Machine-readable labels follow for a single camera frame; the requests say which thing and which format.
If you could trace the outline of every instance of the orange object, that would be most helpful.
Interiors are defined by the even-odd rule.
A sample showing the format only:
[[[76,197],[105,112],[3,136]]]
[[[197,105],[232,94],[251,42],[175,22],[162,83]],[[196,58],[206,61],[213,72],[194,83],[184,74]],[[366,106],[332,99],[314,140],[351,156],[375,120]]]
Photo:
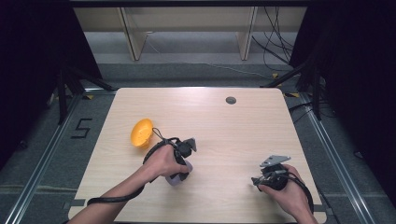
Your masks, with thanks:
[[[150,119],[141,119],[131,132],[131,142],[135,147],[146,149],[152,136],[152,122]]]

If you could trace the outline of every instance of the wooden table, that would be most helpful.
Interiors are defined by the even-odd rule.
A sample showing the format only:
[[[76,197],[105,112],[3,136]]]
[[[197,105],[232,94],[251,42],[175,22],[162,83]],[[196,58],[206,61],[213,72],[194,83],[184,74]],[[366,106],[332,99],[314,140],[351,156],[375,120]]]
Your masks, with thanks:
[[[230,105],[227,97],[234,97]],[[187,160],[193,171],[172,187],[159,177],[128,202],[119,222],[284,223],[294,219],[252,186],[259,165],[271,155],[291,156],[321,204],[297,133],[278,89],[136,88],[120,89],[108,112],[76,195],[85,203],[135,171],[148,149],[133,147],[130,133],[149,118],[163,137],[194,137],[198,151]],[[149,148],[160,138],[155,134]],[[74,216],[83,206],[72,206]],[[316,212],[319,223],[326,220]]]

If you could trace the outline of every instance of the human hand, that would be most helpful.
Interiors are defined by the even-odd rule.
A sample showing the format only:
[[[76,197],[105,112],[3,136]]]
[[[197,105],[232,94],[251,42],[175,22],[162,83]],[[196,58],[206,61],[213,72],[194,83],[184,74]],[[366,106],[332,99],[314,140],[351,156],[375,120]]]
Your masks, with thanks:
[[[293,173],[301,181],[298,171],[290,165],[282,164],[290,173]],[[308,200],[304,191],[293,181],[289,180],[288,184],[282,190],[271,189],[265,185],[259,185],[259,189],[272,196],[280,207],[296,218],[298,223],[317,223],[312,215]]]
[[[177,173],[188,173],[189,168],[176,162],[174,148],[171,145],[165,145],[158,148],[143,165],[152,173],[152,179],[159,175],[169,176]]]

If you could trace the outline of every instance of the gray floor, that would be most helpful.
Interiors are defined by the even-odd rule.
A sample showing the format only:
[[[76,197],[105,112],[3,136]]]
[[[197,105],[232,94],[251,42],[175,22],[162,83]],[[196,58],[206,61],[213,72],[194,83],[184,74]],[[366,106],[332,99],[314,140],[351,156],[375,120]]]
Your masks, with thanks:
[[[262,34],[256,38],[265,43]],[[283,34],[292,43],[295,34]],[[258,88],[270,82],[273,74],[285,71],[269,69],[263,62],[262,49],[252,42],[247,61],[241,61],[232,33],[153,33],[149,34],[141,59],[132,62],[123,34],[87,34],[95,59],[104,80],[117,87],[176,87],[176,86],[240,86]],[[276,53],[283,51],[272,46]],[[265,54],[271,68],[288,70],[279,59]],[[298,77],[283,83],[279,88],[294,93]],[[95,88],[85,83],[87,88]],[[95,94],[91,99],[78,100],[76,109],[65,127],[60,143],[50,158],[48,169],[41,176],[34,196],[21,219],[21,223],[62,223],[67,220],[68,205],[74,199],[79,182],[101,131],[113,94]],[[285,97],[288,107],[302,103],[301,97]],[[354,146],[332,109],[321,104],[322,122],[332,143],[341,156],[348,174],[368,205],[376,223],[394,223],[396,211],[389,202],[365,162],[353,155]],[[324,193],[321,199],[332,208],[326,223],[360,223],[350,198],[329,159],[326,149],[316,133],[305,107],[296,109],[291,117],[307,157],[318,188]],[[16,151],[0,172],[0,222],[19,198],[23,187],[39,163],[44,150],[58,128],[58,103],[55,100],[44,111],[26,139],[29,147]],[[90,128],[86,138],[76,127]]]

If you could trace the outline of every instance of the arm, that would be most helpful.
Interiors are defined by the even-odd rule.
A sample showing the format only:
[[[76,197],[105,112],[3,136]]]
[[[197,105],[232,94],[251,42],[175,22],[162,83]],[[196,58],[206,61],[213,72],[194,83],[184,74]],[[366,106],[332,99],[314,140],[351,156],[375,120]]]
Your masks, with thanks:
[[[302,180],[294,167],[287,164],[283,164],[283,166]],[[304,191],[293,181],[289,180],[286,187],[282,190],[274,190],[265,185],[259,185],[259,189],[271,195],[279,203],[280,207],[292,215],[298,223],[318,224],[309,209]]]
[[[120,197],[131,194],[157,176],[187,173],[189,168],[176,163],[173,147],[163,146],[156,150],[137,171],[106,192],[102,197]],[[75,215],[68,224],[73,223],[113,223],[124,203],[92,203]]]

